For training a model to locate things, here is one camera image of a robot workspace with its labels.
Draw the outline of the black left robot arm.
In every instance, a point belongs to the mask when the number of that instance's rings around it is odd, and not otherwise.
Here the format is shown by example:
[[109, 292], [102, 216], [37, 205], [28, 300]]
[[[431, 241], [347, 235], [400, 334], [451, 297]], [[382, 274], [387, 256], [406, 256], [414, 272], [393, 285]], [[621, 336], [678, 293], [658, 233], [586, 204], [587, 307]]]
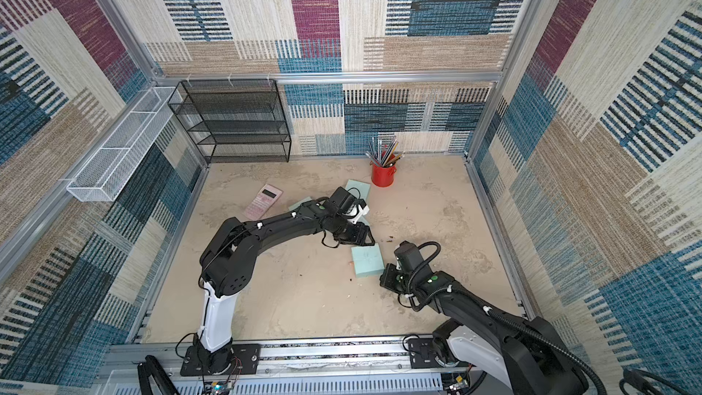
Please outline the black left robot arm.
[[197, 354], [209, 361], [224, 360], [230, 354], [238, 294], [252, 280], [261, 254], [318, 233], [333, 238], [333, 249], [340, 245], [372, 246], [375, 239], [370, 227], [361, 221], [368, 213], [369, 205], [358, 189], [340, 187], [329, 197], [307, 200], [268, 219], [226, 219], [199, 259], [205, 303], [195, 343]]

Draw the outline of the mint drawer jewelry box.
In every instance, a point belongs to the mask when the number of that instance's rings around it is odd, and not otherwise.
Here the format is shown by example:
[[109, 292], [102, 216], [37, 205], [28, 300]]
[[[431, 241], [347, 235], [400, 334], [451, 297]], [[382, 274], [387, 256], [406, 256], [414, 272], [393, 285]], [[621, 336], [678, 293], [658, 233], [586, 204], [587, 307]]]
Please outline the mint drawer jewelry box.
[[354, 270], [357, 278], [380, 275], [383, 273], [383, 263], [380, 247], [358, 246], [351, 249]]

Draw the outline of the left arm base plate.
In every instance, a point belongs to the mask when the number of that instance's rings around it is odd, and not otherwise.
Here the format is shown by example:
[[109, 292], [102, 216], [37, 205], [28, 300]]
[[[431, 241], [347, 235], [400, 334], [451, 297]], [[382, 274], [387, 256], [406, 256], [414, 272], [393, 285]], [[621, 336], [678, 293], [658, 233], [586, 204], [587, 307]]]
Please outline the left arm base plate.
[[182, 377], [253, 375], [257, 372], [261, 344], [231, 344], [210, 352], [199, 343], [190, 346], [180, 369]]

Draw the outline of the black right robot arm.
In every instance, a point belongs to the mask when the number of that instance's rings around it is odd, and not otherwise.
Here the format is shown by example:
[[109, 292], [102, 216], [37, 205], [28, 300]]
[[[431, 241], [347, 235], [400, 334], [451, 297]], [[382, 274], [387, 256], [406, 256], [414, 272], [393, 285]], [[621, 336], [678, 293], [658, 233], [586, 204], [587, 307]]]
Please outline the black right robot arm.
[[431, 270], [433, 252], [400, 243], [395, 261], [386, 265], [380, 284], [409, 307], [429, 307], [447, 320], [433, 332], [440, 365], [470, 363], [515, 394], [584, 394], [607, 389], [596, 372], [572, 353], [552, 323], [542, 317], [512, 315], [467, 290], [444, 271]]

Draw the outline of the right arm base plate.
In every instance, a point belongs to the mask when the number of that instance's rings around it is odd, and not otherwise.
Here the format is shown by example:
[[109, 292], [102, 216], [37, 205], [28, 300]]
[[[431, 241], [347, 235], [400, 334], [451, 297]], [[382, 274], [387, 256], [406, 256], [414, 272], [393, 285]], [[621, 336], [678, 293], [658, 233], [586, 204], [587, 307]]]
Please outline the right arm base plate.
[[410, 334], [405, 336], [401, 344], [409, 355], [409, 363], [412, 369], [468, 369], [472, 367], [472, 364], [468, 362], [442, 356], [438, 347], [434, 345], [432, 338], [422, 338], [421, 336]]

